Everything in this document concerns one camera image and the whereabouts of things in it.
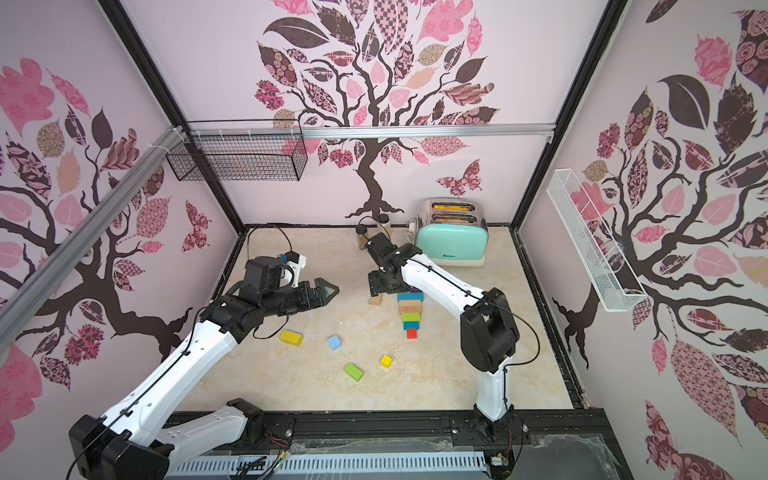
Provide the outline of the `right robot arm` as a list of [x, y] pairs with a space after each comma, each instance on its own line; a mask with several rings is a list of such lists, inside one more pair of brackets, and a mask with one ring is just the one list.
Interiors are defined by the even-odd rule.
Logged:
[[373, 296], [416, 288], [458, 320], [461, 351], [478, 371], [476, 428], [489, 442], [505, 437], [513, 421], [507, 373], [520, 332], [504, 293], [474, 287], [404, 247], [369, 255], [377, 265], [368, 275]]

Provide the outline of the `long teal rectangle block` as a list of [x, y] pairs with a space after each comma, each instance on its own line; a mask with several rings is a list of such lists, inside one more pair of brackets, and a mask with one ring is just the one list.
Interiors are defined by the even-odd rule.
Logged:
[[422, 292], [403, 292], [397, 294], [397, 300], [399, 302], [404, 301], [424, 301], [424, 294]]

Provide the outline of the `plain wood rectangle block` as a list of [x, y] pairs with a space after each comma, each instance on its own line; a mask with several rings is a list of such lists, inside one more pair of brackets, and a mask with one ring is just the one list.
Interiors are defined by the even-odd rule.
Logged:
[[421, 300], [403, 300], [398, 302], [398, 307], [405, 310], [420, 310], [422, 308]]

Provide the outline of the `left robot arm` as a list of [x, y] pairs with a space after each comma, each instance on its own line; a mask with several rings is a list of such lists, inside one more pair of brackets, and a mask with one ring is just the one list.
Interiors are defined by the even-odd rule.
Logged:
[[165, 424], [205, 374], [265, 318], [324, 307], [338, 293], [338, 286], [322, 278], [275, 290], [236, 283], [203, 309], [179, 348], [138, 387], [102, 416], [85, 415], [71, 427], [69, 470], [86, 479], [162, 479], [219, 446], [259, 445], [264, 413], [242, 398], [183, 424]]

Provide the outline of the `printed wood rectangle block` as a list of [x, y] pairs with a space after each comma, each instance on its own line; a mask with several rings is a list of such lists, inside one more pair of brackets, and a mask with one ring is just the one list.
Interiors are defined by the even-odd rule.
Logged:
[[412, 314], [412, 313], [421, 313], [422, 308], [417, 306], [406, 306], [406, 307], [400, 307], [398, 309], [399, 314]]

